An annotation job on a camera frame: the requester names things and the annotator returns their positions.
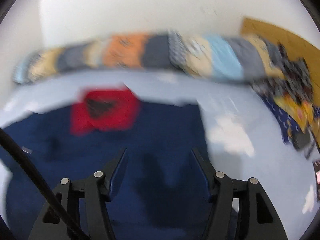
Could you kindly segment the navy work jacket red collar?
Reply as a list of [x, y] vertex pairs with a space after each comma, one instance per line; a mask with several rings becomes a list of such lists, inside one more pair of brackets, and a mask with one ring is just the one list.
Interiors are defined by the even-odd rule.
[[106, 208], [117, 239], [200, 239], [210, 213], [207, 181], [192, 149], [208, 158], [201, 109], [105, 92], [111, 107], [92, 119], [84, 102], [4, 126], [51, 188], [85, 179], [122, 149], [128, 159]]

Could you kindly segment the light blue bed sheet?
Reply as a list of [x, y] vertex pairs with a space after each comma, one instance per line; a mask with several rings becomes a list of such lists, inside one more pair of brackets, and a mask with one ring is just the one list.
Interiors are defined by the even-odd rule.
[[86, 88], [123, 86], [145, 101], [199, 104], [214, 167], [236, 179], [256, 177], [288, 238], [308, 237], [319, 221], [312, 164], [319, 159], [319, 151], [312, 145], [297, 151], [285, 144], [275, 117], [249, 86], [171, 72], [81, 71], [17, 86], [1, 104], [1, 125], [75, 102]]

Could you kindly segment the dark patterned crumpled cloth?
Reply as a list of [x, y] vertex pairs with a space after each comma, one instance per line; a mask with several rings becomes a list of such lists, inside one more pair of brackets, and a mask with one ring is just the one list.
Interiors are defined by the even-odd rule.
[[277, 120], [283, 142], [309, 159], [319, 135], [319, 107], [313, 103], [310, 72], [304, 58], [291, 61], [282, 44], [266, 45], [271, 63], [284, 77], [265, 77], [251, 86]]

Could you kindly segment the striped patchwork rolled quilt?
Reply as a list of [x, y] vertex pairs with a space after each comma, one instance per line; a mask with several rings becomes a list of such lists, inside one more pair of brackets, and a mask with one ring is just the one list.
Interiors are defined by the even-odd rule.
[[116, 34], [38, 50], [16, 66], [12, 79], [25, 85], [57, 74], [99, 68], [182, 71], [205, 79], [240, 82], [284, 78], [278, 47], [258, 35], [226, 37], [169, 31]]

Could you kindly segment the wooden headboard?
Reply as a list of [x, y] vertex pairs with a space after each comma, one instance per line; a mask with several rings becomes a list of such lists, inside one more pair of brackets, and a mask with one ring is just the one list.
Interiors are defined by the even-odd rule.
[[241, 34], [257, 34], [270, 42], [281, 43], [289, 59], [304, 58], [310, 72], [313, 87], [313, 103], [319, 106], [320, 57], [319, 49], [302, 37], [267, 22], [245, 17], [242, 20]]

